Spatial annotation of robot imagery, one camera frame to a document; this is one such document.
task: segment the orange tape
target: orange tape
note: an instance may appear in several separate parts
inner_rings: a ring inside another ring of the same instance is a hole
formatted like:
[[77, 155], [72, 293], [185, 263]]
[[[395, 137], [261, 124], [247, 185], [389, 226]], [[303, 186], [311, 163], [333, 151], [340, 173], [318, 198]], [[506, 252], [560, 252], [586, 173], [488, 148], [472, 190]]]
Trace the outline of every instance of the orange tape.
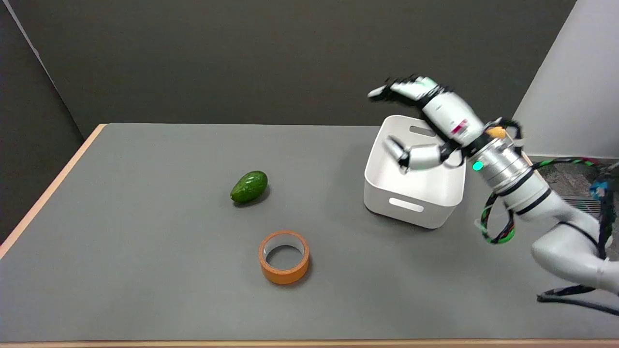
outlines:
[[[301, 252], [301, 262], [290, 269], [273, 268], [267, 263], [267, 255], [276, 247], [290, 245]], [[268, 235], [258, 249], [258, 259], [262, 266], [262, 273], [275, 284], [290, 284], [298, 281], [305, 275], [310, 265], [310, 248], [308, 242], [299, 233], [293, 231], [277, 231]]]

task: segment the green led light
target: green led light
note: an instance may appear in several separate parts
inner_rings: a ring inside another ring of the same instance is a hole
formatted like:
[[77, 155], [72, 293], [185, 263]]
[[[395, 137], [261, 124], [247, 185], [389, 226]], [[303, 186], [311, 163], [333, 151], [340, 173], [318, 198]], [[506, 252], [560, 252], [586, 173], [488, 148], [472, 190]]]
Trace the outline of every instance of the green led light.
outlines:
[[477, 161], [473, 163], [473, 170], [475, 170], [476, 172], [481, 170], [482, 168], [483, 168], [483, 162]]

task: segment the avocado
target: avocado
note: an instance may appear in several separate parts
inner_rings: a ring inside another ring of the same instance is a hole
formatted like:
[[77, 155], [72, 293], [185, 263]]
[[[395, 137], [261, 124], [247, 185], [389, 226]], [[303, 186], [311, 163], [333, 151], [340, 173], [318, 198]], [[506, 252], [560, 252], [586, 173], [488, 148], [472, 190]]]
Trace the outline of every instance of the avocado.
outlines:
[[267, 189], [269, 180], [264, 172], [254, 170], [243, 175], [230, 192], [230, 198], [237, 203], [247, 203], [260, 197]]

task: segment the bin handle cutout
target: bin handle cutout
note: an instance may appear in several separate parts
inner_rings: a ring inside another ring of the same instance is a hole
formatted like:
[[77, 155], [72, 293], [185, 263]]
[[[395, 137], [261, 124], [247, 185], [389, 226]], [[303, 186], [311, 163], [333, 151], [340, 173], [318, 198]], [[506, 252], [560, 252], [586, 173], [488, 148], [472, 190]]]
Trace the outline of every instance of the bin handle cutout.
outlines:
[[415, 203], [411, 203], [411, 202], [407, 202], [407, 201], [403, 201], [401, 199], [397, 199], [397, 198], [389, 198], [389, 203], [400, 207], [400, 208], [404, 208], [404, 209], [408, 209], [410, 211], [416, 211], [416, 212], [422, 212], [423, 211], [423, 207], [419, 206]]
[[434, 133], [434, 131], [432, 129], [421, 128], [421, 127], [417, 127], [417, 126], [411, 126], [409, 128], [409, 131], [411, 133], [419, 134], [419, 135], [426, 136], [426, 137], [435, 137], [436, 136], [436, 133]]

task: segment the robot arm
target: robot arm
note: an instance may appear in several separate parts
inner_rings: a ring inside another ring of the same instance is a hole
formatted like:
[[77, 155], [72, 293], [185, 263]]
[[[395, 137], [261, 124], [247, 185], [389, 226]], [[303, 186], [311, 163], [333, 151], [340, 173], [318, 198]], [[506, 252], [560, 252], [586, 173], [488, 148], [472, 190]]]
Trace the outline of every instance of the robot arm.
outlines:
[[435, 167], [452, 151], [461, 150], [463, 156], [482, 164], [479, 174], [522, 220], [554, 217], [559, 221], [532, 245], [531, 253], [540, 266], [567, 281], [619, 295], [619, 262], [597, 254], [598, 221], [565, 203], [507, 143], [488, 136], [485, 125], [458, 95], [427, 77], [413, 76], [374, 89], [368, 98], [419, 109], [445, 143], [405, 149], [397, 139], [388, 138], [384, 146], [401, 167]]

